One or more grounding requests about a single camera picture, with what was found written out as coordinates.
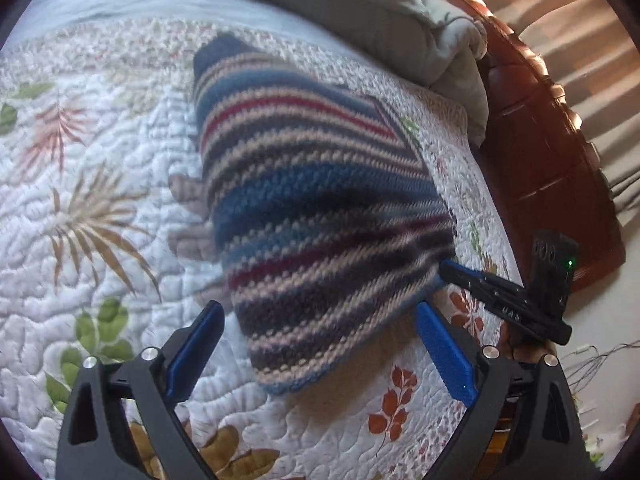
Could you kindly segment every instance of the striped garment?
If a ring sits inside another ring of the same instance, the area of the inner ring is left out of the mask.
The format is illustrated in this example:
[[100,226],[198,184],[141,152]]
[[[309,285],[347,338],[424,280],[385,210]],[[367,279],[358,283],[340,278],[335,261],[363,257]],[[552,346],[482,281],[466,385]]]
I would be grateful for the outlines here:
[[193,67],[207,205],[257,381],[298,390],[425,297],[452,219],[382,101],[229,35]]

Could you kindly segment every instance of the curtain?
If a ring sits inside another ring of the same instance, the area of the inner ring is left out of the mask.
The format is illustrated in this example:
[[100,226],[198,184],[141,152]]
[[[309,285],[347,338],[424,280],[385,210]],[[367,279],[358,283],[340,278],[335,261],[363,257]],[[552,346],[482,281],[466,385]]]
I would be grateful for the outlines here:
[[483,0],[543,57],[600,153],[618,217],[640,211],[640,54],[605,0]]

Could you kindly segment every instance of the white quilt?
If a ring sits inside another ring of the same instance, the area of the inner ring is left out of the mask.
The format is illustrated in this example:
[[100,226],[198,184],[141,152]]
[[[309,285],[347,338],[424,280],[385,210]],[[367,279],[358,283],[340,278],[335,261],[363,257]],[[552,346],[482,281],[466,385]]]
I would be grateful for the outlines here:
[[[228,308],[199,182],[191,59],[220,30],[317,78],[386,99],[404,117],[457,219],[460,262],[518,280],[456,104],[354,57],[211,20],[112,19],[14,43],[0,56],[0,416],[53,478],[81,360],[161,346],[209,299]],[[435,303],[480,342],[499,320],[464,292]],[[234,313],[177,409],[219,478],[421,478],[463,414],[412,313],[319,383],[270,397],[254,382]],[[136,425],[148,470],[163,473]]]

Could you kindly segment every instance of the bed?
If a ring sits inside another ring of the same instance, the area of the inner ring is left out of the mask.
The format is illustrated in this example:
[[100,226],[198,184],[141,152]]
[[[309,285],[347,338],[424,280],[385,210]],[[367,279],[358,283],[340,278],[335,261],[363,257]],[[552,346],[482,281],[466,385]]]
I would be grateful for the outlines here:
[[[129,358],[160,346],[207,300],[225,304],[190,104],[193,54],[220,32],[319,80],[392,102],[456,218],[461,263],[526,280],[537,228],[557,228],[582,244],[575,288],[624,260],[596,153],[576,131],[561,89],[480,2],[449,0],[488,35],[479,67],[489,123],[472,153],[460,104],[398,79],[291,13],[254,0],[163,0],[164,8],[152,10],[145,0],[78,1],[34,0],[2,51],[8,155],[0,230],[13,241],[0,273],[0,440],[3,461],[24,478],[54,476],[78,359]],[[66,128],[64,156],[62,143],[46,152],[44,141],[28,139],[32,129],[44,136],[52,122]],[[119,168],[104,153],[119,153]],[[54,164],[47,166],[48,157]],[[555,165],[540,168],[542,158]],[[118,205],[100,214],[122,230],[108,235],[110,249],[96,246],[82,258],[85,237],[68,219],[86,214],[82,205],[96,192],[116,197]],[[445,288],[433,301],[482,344],[498,342],[500,321],[464,292]],[[177,414],[204,456],[225,457],[210,463],[220,478],[233,478],[234,464],[250,459],[257,465],[246,478],[370,480],[421,478],[463,406],[448,396],[411,315],[316,384],[269,396],[255,383],[228,312],[225,335]],[[164,478],[134,405],[127,415],[149,474]]]

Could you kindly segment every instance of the headboard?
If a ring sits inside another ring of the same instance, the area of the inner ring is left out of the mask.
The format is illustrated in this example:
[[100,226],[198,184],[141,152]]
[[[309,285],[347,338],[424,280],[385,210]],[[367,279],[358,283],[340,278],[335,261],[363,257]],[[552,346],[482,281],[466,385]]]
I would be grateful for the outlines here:
[[478,62],[489,100],[486,140],[474,155],[507,231],[522,279],[537,229],[580,244],[573,290],[625,261],[620,224],[595,146],[564,101],[544,61],[482,0],[447,0],[481,20],[488,53]]

